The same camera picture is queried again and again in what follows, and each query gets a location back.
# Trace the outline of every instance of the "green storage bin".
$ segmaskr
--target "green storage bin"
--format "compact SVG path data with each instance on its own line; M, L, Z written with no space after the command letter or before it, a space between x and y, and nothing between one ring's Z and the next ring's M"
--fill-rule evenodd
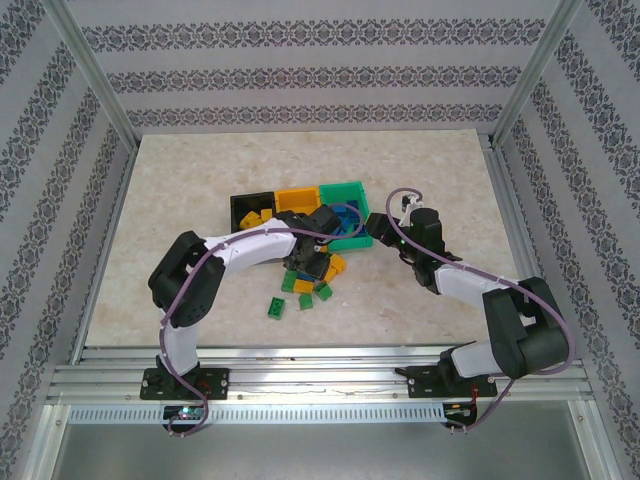
M347 203L356 201L358 210L362 213L364 221L369 218L369 205L367 204L367 196L364 193L362 182L350 183L333 183L331 185L320 185L320 199L324 204L330 203ZM347 238L345 240L334 240L329 244L330 252L338 252L340 250L353 250L356 248L370 248L373 246L373 237L365 235L362 237Z

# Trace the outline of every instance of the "patterned wallpaper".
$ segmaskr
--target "patterned wallpaper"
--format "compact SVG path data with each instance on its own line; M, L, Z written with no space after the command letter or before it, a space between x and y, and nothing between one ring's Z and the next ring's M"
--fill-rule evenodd
M139 133L489 133L556 1L164 3L70 2Z
M633 2L584 3L503 150L623 478L640 478L639 31Z
M2 2L0 479L69 360L128 154L40 4Z

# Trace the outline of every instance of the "beige work surface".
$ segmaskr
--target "beige work surface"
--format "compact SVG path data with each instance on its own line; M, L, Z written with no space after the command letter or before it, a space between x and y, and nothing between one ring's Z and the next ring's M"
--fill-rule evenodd
M498 275L516 276L473 130L145 136L107 263L87 345L157 345L159 310L147 279L176 237L229 233L229 197L360 180L383 212L401 186L437 209L448 249ZM395 214L400 214L400 197ZM396 250L344 252L347 270L326 302L300 311L282 293L280 264L225 277L200 323L201 345L373 345L486 338L481 311L421 288ZM282 320L267 317L286 300Z

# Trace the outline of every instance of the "green lego brick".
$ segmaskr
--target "green lego brick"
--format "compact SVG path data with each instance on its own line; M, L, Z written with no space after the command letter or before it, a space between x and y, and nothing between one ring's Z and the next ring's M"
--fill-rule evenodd
M287 293L293 293L293 286L296 284L297 279L298 273L295 270L287 270L284 274L280 290Z
M313 297L310 293L300 295L300 310L308 310L313 308Z
M318 295L318 297L320 297L320 300L322 300L323 302L331 295L333 295L333 290L331 290L331 287L324 282L316 285L316 288L314 288L314 290L316 292L316 295Z
M269 311L267 312L267 316L275 320L280 320L282 318L283 310L284 310L284 299L273 297L271 299L271 306L269 306Z

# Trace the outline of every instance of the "plastic bin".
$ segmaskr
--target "plastic bin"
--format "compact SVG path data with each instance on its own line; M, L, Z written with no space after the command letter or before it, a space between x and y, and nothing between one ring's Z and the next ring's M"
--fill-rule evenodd
M311 215L322 202L318 187L294 188L290 190L277 190L276 212L292 210L296 213Z
M231 202L231 233L240 231L240 221L249 212L256 212L270 208L276 213L276 198L273 192L249 193L247 195L234 195Z
M362 182L320 185L318 189L320 190L320 199L324 204L356 202L358 210L362 213L365 222L367 221L369 217L369 205L367 204L367 196L364 192ZM338 252L340 250L370 248L371 246L373 246L373 237L367 234L345 240L334 240L329 244L329 251Z

